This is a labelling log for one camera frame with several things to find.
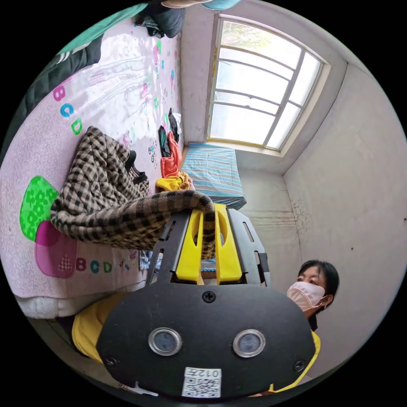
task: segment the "face mask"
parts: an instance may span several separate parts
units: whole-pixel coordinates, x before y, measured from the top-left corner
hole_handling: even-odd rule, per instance
[[[314,308],[322,300],[325,290],[319,285],[298,281],[287,291],[287,297],[293,300],[302,311]]]

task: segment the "bed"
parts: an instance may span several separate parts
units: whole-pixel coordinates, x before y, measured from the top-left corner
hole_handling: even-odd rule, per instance
[[[182,171],[191,177],[195,189],[208,195],[213,202],[236,210],[246,204],[234,149],[191,143]]]
[[[55,87],[43,87],[45,95],[20,110],[22,122],[15,122],[2,151],[1,262],[30,318],[73,315],[112,292],[144,286],[138,252],[67,238],[50,227],[50,206],[89,126],[136,151],[135,166],[154,193],[161,177],[158,129],[170,129],[170,108],[181,112],[180,35],[151,37],[128,18],[87,47],[69,56],[78,60],[77,70],[62,83],[49,80],[46,86]]]

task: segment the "window frame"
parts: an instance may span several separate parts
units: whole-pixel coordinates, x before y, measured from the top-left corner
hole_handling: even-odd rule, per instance
[[[242,25],[247,25],[247,26],[251,26],[251,27],[254,27],[254,28],[258,28],[258,29],[261,29],[263,31],[269,32],[269,33],[271,33],[273,35],[276,35],[276,36],[278,36],[278,37],[280,37],[280,38],[282,38],[282,39],[296,45],[297,47],[299,47],[301,49],[300,56],[299,56],[298,63],[297,63],[297,67],[294,69],[294,68],[289,67],[289,66],[287,66],[287,65],[285,65],[285,64],[283,64],[283,63],[281,63],[281,62],[279,62],[279,61],[277,61],[277,60],[275,60],[273,58],[267,57],[265,55],[258,54],[258,53],[253,52],[253,51],[248,51],[248,50],[244,50],[244,49],[237,48],[237,47],[221,45],[222,30],[223,30],[223,23],[224,22],[232,22],[232,23],[237,23],[237,24],[242,24]],[[239,17],[234,17],[234,16],[218,15],[217,19],[215,19],[215,24],[217,26],[216,26],[216,34],[215,34],[215,51],[214,51],[214,58],[213,58],[214,61],[213,61],[212,78],[211,78],[212,80],[210,82],[211,90],[210,90],[210,100],[209,100],[208,121],[207,121],[207,126],[206,126],[206,128],[207,128],[206,141],[207,142],[229,144],[229,145],[230,144],[237,144],[237,145],[261,148],[264,151],[271,151],[271,152],[273,151],[273,152],[276,152],[276,153],[281,153],[282,150],[284,149],[288,139],[290,138],[291,134],[294,132],[294,130],[298,130],[298,123],[301,120],[301,117],[303,116],[304,111],[306,111],[310,99],[314,95],[315,88],[318,86],[318,84],[321,81],[321,76],[322,76],[321,74],[324,71],[324,69],[326,69],[327,67],[330,68],[330,65],[323,58],[321,58],[315,51],[309,49],[307,46],[305,46],[304,44],[302,44],[298,40],[293,39],[292,37],[290,37],[287,34],[284,35],[280,31],[275,30],[272,27],[264,26],[261,23],[257,23],[255,21],[251,21],[251,20],[247,20],[247,19],[241,19]],[[217,81],[217,73],[218,73],[219,61],[235,62],[237,64],[250,66],[250,67],[253,67],[253,68],[256,68],[256,69],[263,70],[265,72],[270,72],[273,75],[276,75],[278,77],[283,78],[282,75],[278,75],[278,74],[276,74],[274,72],[271,72],[271,71],[266,70],[264,68],[257,67],[255,65],[250,65],[250,64],[247,64],[247,63],[242,63],[242,62],[239,62],[239,61],[234,61],[234,60],[229,60],[229,59],[220,59],[219,54],[220,54],[220,49],[221,48],[241,51],[241,52],[245,52],[247,54],[251,54],[251,55],[254,55],[254,56],[259,56],[261,58],[264,58],[266,60],[275,62],[275,63],[277,63],[277,64],[279,64],[279,65],[281,65],[283,67],[286,67],[286,68],[290,69],[293,72],[293,75],[292,75],[292,78],[290,80],[287,79],[287,78],[284,78],[285,80],[288,81],[288,85],[287,85],[287,88],[285,90],[283,99],[281,100],[281,103],[280,104],[275,103],[275,102],[272,102],[270,100],[255,97],[255,96],[250,95],[250,94],[244,94],[244,93],[241,93],[241,92],[224,90],[224,89],[217,89],[216,88],[216,81]],[[310,88],[310,91],[308,92],[308,95],[307,95],[307,97],[306,97],[306,99],[304,101],[304,104],[301,106],[301,105],[298,105],[297,103],[289,101],[289,98],[290,98],[291,92],[292,92],[292,90],[293,90],[293,88],[294,88],[294,86],[296,84],[296,80],[298,78],[298,75],[299,75],[300,69],[302,67],[302,63],[303,63],[303,60],[304,60],[304,57],[305,57],[306,53],[309,53],[311,56],[313,56],[315,59],[317,59],[317,61],[320,63],[320,66],[319,66],[318,72],[317,72],[317,74],[315,76],[314,82],[313,82],[313,84],[312,84],[312,86]],[[255,99],[264,100],[264,101],[266,101],[268,103],[276,105],[276,106],[278,106],[278,109],[277,109],[277,112],[275,114],[272,114],[272,113],[269,113],[269,112],[264,112],[264,111],[261,111],[259,109],[254,109],[254,108],[247,107],[247,106],[240,106],[240,105],[236,105],[236,104],[233,104],[233,103],[215,101],[214,100],[215,92],[232,93],[232,94],[237,94],[237,95],[242,95],[242,96],[247,96],[247,97],[253,97]],[[282,115],[282,113],[284,111],[284,108],[285,108],[285,106],[287,105],[288,102],[290,102],[294,106],[300,108],[301,110],[300,110],[299,114],[297,115],[297,118],[295,119],[295,121],[294,121],[293,125],[291,126],[290,130],[288,131],[286,137],[282,141],[280,147],[279,148],[268,147],[267,143],[269,142],[270,138],[272,137],[273,132],[274,132],[277,124],[279,123],[281,115]],[[235,106],[235,107],[238,107],[238,108],[241,108],[241,109],[258,111],[258,112],[261,112],[261,113],[264,113],[264,114],[274,116],[275,119],[274,119],[273,124],[271,125],[271,127],[269,129],[269,132],[268,132],[263,144],[255,144],[255,143],[250,143],[250,142],[242,142],[242,141],[238,141],[238,140],[221,139],[221,138],[211,137],[210,136],[210,131],[211,131],[211,128],[212,128],[213,108],[214,108],[215,104],[226,105],[226,106]]]

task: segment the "blue striped mattress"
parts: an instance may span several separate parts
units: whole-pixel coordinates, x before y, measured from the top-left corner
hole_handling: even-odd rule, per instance
[[[195,189],[208,195],[214,203],[236,210],[246,204],[234,149],[189,144],[182,171],[191,177]]]

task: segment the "checkered fabric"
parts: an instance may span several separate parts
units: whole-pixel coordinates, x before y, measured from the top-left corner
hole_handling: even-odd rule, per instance
[[[215,207],[196,191],[149,194],[148,180],[128,173],[129,150],[89,127],[79,145],[68,178],[51,206],[50,220],[68,237],[112,247],[148,250],[171,216],[184,209],[203,211],[202,258],[215,256]]]

